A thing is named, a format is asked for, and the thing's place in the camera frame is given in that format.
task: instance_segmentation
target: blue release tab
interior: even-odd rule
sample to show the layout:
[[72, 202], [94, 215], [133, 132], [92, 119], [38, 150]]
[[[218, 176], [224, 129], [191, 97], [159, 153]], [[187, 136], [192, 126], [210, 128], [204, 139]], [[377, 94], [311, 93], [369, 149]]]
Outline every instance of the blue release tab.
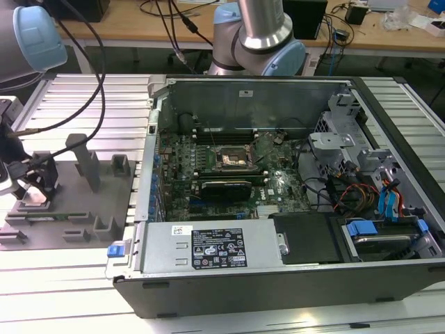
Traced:
[[428, 225], [426, 225], [426, 222], [423, 219], [419, 219], [417, 221], [417, 225], [419, 225], [420, 231], [422, 231], [422, 233], [427, 233], [429, 231]]
[[384, 186], [380, 192], [380, 197], [378, 198], [378, 213], [383, 214], [385, 211], [385, 198], [387, 197], [386, 187]]
[[347, 226], [349, 235], [355, 237], [363, 234], [377, 234], [373, 221], [352, 221]]
[[394, 214], [392, 212], [394, 203], [396, 202], [396, 193], [394, 193], [393, 191], [391, 193], [389, 193], [389, 197], [388, 197], [388, 203], [387, 203], [387, 209], [385, 212], [385, 216], [387, 218], [391, 218], [392, 221], [397, 221], [397, 218], [394, 217]]
[[108, 257], [124, 257], [125, 256], [125, 246], [121, 245], [111, 245], [108, 246], [108, 250], [106, 252], [106, 256]]

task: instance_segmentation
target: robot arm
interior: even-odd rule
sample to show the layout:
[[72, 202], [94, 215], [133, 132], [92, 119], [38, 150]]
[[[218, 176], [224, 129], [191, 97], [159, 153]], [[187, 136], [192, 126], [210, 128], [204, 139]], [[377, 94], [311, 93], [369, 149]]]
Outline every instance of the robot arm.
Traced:
[[40, 6], [0, 7], [0, 83], [44, 73], [67, 61], [52, 18]]
[[210, 75], [294, 75], [305, 46], [293, 37], [282, 0], [238, 0], [215, 11]]

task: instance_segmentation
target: warning label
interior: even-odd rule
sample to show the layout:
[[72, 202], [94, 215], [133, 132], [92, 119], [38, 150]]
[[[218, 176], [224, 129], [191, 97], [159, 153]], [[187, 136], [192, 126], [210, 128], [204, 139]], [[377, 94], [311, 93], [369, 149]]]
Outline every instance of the warning label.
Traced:
[[243, 229], [192, 231], [192, 266], [195, 269], [247, 267]]

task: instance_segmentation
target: computer tower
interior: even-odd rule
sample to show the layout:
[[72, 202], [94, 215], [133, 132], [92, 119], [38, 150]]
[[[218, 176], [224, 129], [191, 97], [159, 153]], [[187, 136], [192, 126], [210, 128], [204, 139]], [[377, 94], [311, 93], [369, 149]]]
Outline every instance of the computer tower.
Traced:
[[327, 0], [283, 0], [284, 12], [293, 22], [293, 34], [299, 40], [316, 40]]
[[[88, 22], [100, 22], [105, 15], [110, 0], [71, 0], [72, 4]], [[77, 19], [76, 16], [66, 8], [60, 0], [44, 0], [44, 6], [58, 19]]]

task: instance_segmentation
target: motherboard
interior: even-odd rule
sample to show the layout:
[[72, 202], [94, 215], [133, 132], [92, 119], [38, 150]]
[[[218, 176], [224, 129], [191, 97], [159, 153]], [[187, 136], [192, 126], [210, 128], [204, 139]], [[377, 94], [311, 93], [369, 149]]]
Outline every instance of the motherboard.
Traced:
[[292, 157], [301, 144], [286, 134], [262, 132], [232, 143], [217, 134], [161, 132], [166, 221], [268, 218], [310, 210]]

